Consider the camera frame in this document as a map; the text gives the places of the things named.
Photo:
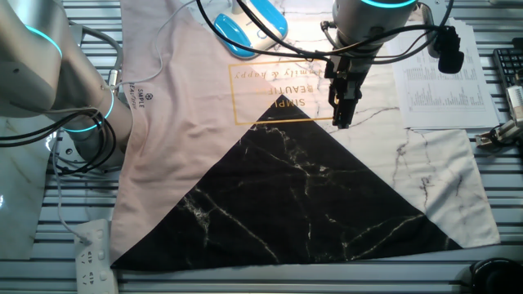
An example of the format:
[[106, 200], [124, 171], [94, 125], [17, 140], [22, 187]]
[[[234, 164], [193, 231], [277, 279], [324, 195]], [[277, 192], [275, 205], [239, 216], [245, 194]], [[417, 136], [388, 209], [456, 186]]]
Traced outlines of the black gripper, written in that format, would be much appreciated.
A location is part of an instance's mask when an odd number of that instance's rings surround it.
[[351, 125], [362, 94], [361, 86], [372, 65], [371, 56], [330, 56], [326, 65], [329, 79], [329, 94], [332, 95], [333, 125], [347, 128]]

